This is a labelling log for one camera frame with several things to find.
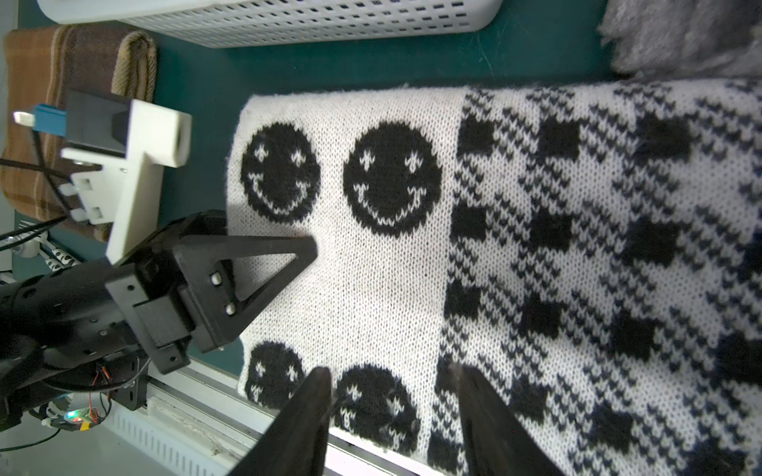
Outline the brown plaid scarf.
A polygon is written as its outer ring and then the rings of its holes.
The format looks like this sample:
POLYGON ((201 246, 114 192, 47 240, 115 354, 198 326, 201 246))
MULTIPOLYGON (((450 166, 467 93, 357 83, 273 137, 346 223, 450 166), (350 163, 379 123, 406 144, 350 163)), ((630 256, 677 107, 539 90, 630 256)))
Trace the brown plaid scarf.
POLYGON ((104 242, 111 226, 71 219, 81 207, 65 182, 81 171, 61 157, 67 141, 67 95, 110 93, 127 100, 154 98, 158 48, 146 32, 108 24, 16 30, 2 44, 7 67, 8 124, 1 190, 19 213, 104 242))

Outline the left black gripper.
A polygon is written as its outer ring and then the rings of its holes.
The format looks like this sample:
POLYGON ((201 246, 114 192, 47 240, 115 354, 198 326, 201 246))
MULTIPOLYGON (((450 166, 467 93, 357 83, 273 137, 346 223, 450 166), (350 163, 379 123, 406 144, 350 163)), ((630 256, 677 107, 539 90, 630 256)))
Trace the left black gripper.
POLYGON ((157 370, 190 364, 234 341, 315 261, 314 238, 227 236, 221 210, 151 232, 112 269, 105 287, 157 370))

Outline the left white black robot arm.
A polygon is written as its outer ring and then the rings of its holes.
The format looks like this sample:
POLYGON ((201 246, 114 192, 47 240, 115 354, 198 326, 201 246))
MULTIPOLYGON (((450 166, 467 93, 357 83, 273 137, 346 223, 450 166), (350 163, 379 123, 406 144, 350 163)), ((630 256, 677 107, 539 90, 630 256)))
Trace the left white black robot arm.
POLYGON ((87 262, 1 290, 1 426, 63 394, 169 374, 189 347, 232 343, 315 259, 309 236, 233 236, 223 212, 178 219, 116 263, 87 262))

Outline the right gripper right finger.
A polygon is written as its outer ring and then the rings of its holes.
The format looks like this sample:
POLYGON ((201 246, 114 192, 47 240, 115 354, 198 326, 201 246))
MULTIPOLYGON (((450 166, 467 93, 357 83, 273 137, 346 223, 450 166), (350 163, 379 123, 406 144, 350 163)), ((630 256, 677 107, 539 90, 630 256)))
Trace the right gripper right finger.
POLYGON ((471 475, 560 475, 484 375, 452 364, 464 453, 471 475))

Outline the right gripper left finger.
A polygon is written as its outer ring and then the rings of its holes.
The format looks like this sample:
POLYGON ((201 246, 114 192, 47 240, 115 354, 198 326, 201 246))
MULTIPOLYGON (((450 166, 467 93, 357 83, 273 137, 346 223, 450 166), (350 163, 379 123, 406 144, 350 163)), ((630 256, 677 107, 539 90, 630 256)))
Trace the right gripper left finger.
POLYGON ((317 367, 229 476, 321 475, 333 404, 331 371, 317 367))

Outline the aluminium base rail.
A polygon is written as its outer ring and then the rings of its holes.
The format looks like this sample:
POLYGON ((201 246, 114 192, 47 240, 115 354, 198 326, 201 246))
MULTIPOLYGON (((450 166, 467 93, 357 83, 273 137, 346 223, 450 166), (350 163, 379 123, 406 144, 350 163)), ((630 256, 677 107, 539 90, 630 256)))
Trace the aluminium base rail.
MULTIPOLYGON (((157 411, 190 418, 186 425, 206 438, 210 455, 232 464, 260 440, 278 416, 238 395, 237 378, 204 362, 164 375, 148 367, 147 396, 157 411)), ((439 475, 420 461, 331 428, 327 475, 439 475)))

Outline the white perforated plastic basket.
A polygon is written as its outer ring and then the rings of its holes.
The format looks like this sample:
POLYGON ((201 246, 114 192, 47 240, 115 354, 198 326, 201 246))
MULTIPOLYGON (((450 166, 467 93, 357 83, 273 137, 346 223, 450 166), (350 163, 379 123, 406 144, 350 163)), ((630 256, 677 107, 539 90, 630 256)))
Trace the white perforated plastic basket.
POLYGON ((121 22, 210 49, 470 33, 498 1, 100 0, 42 1, 59 24, 121 22))

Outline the white black smiley scarf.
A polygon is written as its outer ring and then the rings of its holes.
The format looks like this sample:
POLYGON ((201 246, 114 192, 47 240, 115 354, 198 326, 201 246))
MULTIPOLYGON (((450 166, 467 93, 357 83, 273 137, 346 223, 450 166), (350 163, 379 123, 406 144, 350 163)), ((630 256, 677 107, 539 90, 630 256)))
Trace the white black smiley scarf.
POLYGON ((232 235, 317 259, 241 335, 238 389, 316 367, 333 425, 468 473, 478 368, 559 470, 761 471, 761 83, 254 96, 232 235))

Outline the grey fuzzy scarf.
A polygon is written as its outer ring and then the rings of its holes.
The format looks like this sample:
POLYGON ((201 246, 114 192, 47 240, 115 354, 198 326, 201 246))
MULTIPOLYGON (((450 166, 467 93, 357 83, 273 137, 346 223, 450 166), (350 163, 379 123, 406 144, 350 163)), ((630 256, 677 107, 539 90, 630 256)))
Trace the grey fuzzy scarf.
POLYGON ((759 1, 609 1, 598 30, 619 75, 761 75, 759 1))

